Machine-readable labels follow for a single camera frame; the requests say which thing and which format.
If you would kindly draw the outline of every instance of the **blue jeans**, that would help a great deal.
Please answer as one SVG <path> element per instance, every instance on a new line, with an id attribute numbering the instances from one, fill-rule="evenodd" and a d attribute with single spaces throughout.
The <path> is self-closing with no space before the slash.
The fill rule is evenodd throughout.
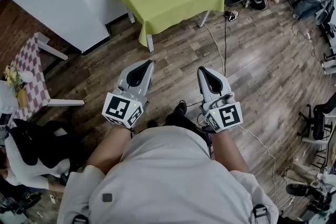
<path id="1" fill-rule="evenodd" d="M 321 9 L 321 3 L 317 0 L 303 0 L 294 9 L 294 13 L 302 19 L 313 16 Z"/>

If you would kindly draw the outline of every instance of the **black and white square marker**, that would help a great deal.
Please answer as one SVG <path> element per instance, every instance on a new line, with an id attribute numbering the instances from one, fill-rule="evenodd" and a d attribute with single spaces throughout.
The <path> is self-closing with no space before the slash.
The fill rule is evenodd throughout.
<path id="1" fill-rule="evenodd" d="M 237 124 L 240 122 L 240 118 L 235 105 L 230 105 L 219 110 L 224 128 Z"/>
<path id="2" fill-rule="evenodd" d="M 115 120 L 115 119 L 111 119 L 111 118 L 108 118 L 108 117 L 107 117 L 107 119 L 108 119 L 108 121 L 110 121 L 110 122 L 112 122 L 112 123 L 114 123 L 114 124 L 117 124 L 117 125 L 126 127 L 126 125 L 123 124 L 123 122 L 121 122 L 121 121 L 117 121 L 117 120 Z"/>
<path id="3" fill-rule="evenodd" d="M 137 110 L 132 114 L 132 116 L 127 120 L 128 124 L 132 126 L 132 124 L 137 120 L 138 117 L 141 115 L 141 108 L 138 107 Z"/>
<path id="4" fill-rule="evenodd" d="M 215 131 L 219 130 L 219 126 L 218 126 L 217 122 L 214 120 L 214 118 L 211 117 L 211 114 L 209 114 L 206 118 L 207 118 L 207 120 L 209 121 L 210 125 L 212 126 L 212 128 Z"/>
<path id="5" fill-rule="evenodd" d="M 113 96 L 105 113 L 123 120 L 129 105 L 130 101 Z"/>

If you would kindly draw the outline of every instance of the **white marker cube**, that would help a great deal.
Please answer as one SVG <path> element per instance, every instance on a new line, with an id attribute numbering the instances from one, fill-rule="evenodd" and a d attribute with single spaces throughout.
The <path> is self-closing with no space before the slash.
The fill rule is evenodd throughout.
<path id="1" fill-rule="evenodd" d="M 131 128 L 143 113 L 141 102 L 108 93 L 101 114 L 110 122 Z"/>
<path id="2" fill-rule="evenodd" d="M 210 109 L 205 117 L 216 133 L 243 123 L 239 102 Z"/>

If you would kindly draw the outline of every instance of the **vase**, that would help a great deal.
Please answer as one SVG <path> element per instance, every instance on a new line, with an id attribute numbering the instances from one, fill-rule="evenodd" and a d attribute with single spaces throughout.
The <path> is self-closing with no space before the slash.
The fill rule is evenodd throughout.
<path id="1" fill-rule="evenodd" d="M 19 71 L 18 74 L 20 75 L 20 78 L 23 82 L 29 83 L 33 80 L 33 73 L 30 71 Z"/>

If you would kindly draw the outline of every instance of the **wooden floor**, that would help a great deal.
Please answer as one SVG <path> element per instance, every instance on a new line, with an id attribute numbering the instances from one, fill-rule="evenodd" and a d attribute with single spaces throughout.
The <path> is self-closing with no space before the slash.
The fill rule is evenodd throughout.
<path id="1" fill-rule="evenodd" d="M 181 99 L 187 104 L 200 101 L 197 68 L 206 66 L 221 72 L 222 62 L 209 31 L 205 27 L 198 28 L 197 19 L 193 17 L 154 35 L 153 53 L 138 42 L 140 24 L 131 25 L 123 19 L 112 25 L 111 41 L 86 56 L 70 54 L 68 61 L 58 64 L 46 75 L 52 98 L 84 99 L 86 104 L 69 109 L 48 108 L 35 120 L 40 124 L 51 119 L 70 121 L 91 152 L 111 128 L 101 115 L 107 92 L 112 91 L 125 67 L 145 59 L 155 61 L 155 73 L 148 95 L 150 104 L 139 121 L 138 130 L 144 129 L 150 119 L 163 122 Z M 312 44 L 300 34 L 298 37 L 293 35 L 291 26 L 294 22 L 289 4 L 282 0 L 282 4 L 270 5 L 261 12 L 242 8 L 238 19 L 228 22 L 226 29 L 226 77 L 241 104 L 243 127 L 257 135 L 277 159 L 275 181 L 279 210 L 286 208 L 289 201 L 281 175 L 293 158 L 311 151 L 309 145 L 297 137 L 303 127 L 298 112 L 306 112 L 307 103 L 325 102 L 336 90 L 335 80 L 323 75 L 320 63 L 312 56 Z M 206 25 L 224 56 L 223 13 L 211 13 Z M 330 52 L 313 21 L 300 22 L 293 29 L 295 33 L 298 29 L 303 33 L 309 31 L 319 59 L 323 52 Z M 195 105 L 188 109 L 187 116 L 196 122 L 199 113 Z M 239 128 L 231 133 L 251 172 L 275 202 L 274 160 L 250 134 Z M 297 198 L 285 215 L 300 215 L 306 203 L 306 199 Z M 45 206 L 37 205 L 36 208 L 47 215 L 47 211 L 43 212 Z M 46 222 L 50 218 L 34 220 L 36 223 L 53 223 L 51 220 Z"/>

